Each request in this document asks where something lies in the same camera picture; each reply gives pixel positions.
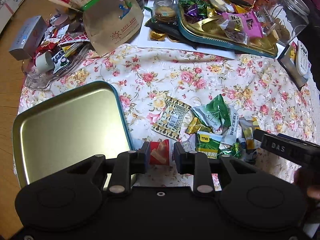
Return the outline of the person right hand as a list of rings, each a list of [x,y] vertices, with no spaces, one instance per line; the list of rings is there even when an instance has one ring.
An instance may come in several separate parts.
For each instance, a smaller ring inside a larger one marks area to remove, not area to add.
[[[319,200],[319,179],[315,172],[307,168],[299,168],[294,175],[293,183],[300,188],[302,193],[315,200]]]

